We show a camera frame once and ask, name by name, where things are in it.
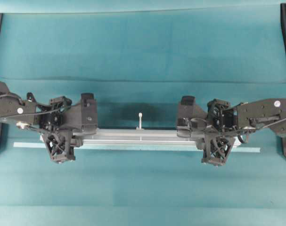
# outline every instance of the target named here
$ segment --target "metal bar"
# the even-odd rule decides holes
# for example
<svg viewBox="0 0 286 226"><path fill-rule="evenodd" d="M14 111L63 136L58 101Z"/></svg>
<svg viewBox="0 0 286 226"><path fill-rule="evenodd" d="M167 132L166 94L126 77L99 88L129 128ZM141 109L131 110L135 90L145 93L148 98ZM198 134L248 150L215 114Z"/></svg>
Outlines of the metal bar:
<svg viewBox="0 0 286 226"><path fill-rule="evenodd" d="M178 137L176 130L155 129L97 129L94 135L83 137L83 146L89 150L123 151L202 151L196 148L194 139L203 137L197 134L191 138ZM234 148L240 146L236 139ZM43 143L14 142L14 147L45 148ZM238 147L234 152L259 153L258 147Z"/></svg>

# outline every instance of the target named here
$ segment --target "teal cloth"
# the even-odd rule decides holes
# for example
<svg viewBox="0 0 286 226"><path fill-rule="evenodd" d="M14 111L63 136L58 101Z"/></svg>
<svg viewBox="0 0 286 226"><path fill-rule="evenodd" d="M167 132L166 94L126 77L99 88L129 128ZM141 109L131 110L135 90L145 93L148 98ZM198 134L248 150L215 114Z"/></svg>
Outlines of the teal cloth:
<svg viewBox="0 0 286 226"><path fill-rule="evenodd" d="M175 126L182 95L286 97L279 6L122 14L4 15L0 80L40 102L82 92L98 101L101 127ZM0 225L286 226L286 159L271 131L250 137L227 165L201 152L77 150L61 165L37 134L4 126Z"/></svg>
<svg viewBox="0 0 286 226"><path fill-rule="evenodd" d="M101 13L271 5L286 0L0 0L1 13Z"/></svg>

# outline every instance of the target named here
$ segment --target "wire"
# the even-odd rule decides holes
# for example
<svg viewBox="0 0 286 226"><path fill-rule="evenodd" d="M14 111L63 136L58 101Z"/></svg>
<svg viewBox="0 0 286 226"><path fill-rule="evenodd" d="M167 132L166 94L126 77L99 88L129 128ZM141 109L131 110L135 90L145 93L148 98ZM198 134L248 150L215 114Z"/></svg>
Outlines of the wire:
<svg viewBox="0 0 286 226"><path fill-rule="evenodd" d="M36 113L25 113L25 114L13 114L13 115L8 115L8 116L2 116L0 119L6 119L6 118L13 118L13 117L18 117L18 116L33 116L33 115L42 115L42 114L49 114L52 112L56 112L61 110L62 108L66 108L66 106L56 108L54 110L46 111L46 112L36 112Z"/></svg>
<svg viewBox="0 0 286 226"><path fill-rule="evenodd" d="M24 102L22 101L21 97L15 93L3 93L3 94L0 94L0 98L2 97L12 97L12 98L15 98L19 101L19 104L20 105L24 105Z"/></svg>
<svg viewBox="0 0 286 226"><path fill-rule="evenodd" d="M262 127L260 127L259 129L264 129L264 128L267 128L267 127L273 126L273 125L275 125L275 124L281 123L281 122L283 122L283 121L286 121L286 118L284 118L284 119L280 119L279 121L276 121L276 122L273 122L273 123L267 124L267 125L265 125L265 126L262 126Z"/></svg>

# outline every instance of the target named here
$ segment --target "small white knob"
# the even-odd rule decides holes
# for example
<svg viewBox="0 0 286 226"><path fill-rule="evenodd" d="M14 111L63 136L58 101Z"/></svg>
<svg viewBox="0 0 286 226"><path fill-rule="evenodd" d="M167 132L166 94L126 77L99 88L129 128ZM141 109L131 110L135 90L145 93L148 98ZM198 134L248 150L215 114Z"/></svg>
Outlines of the small white knob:
<svg viewBox="0 0 286 226"><path fill-rule="evenodd" d="M22 114L24 112L24 110L21 108L21 107L19 107L18 109L17 109L17 113L18 114Z"/></svg>
<svg viewBox="0 0 286 226"><path fill-rule="evenodd" d="M139 113L139 129L142 129L142 116L143 114L140 112Z"/></svg>
<svg viewBox="0 0 286 226"><path fill-rule="evenodd" d="M281 102L278 101L278 100L276 100L276 101L274 102L274 106L275 106L275 107L280 107L280 106L281 106Z"/></svg>

